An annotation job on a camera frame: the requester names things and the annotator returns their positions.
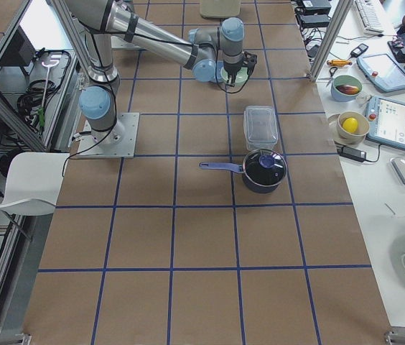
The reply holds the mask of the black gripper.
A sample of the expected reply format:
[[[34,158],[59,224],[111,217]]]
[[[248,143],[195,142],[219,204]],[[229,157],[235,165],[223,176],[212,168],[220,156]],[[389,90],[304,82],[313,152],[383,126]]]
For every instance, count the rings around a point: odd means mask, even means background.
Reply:
[[[223,54],[223,67],[228,73],[228,87],[234,87],[236,73],[243,67],[243,54],[237,55]]]

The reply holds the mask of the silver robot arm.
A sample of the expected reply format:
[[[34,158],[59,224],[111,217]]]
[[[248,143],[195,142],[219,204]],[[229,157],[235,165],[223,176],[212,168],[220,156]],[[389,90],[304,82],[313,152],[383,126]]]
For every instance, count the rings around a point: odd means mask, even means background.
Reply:
[[[128,1],[64,1],[68,32],[85,63],[86,87],[110,93],[111,116],[138,113],[144,156],[227,155],[243,140],[243,112],[231,110],[246,68],[243,25],[185,26],[185,4],[140,4],[164,14],[158,27]]]

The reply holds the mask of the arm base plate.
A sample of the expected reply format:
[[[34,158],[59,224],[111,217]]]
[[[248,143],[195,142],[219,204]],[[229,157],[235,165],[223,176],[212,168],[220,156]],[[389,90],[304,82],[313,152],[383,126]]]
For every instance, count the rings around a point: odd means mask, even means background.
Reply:
[[[111,47],[113,50],[142,50],[141,46],[124,41],[120,37],[113,35],[111,35]]]
[[[87,158],[133,158],[139,128],[138,112],[120,113],[111,131],[92,132],[85,120],[83,131],[89,132],[80,137],[78,156]]]

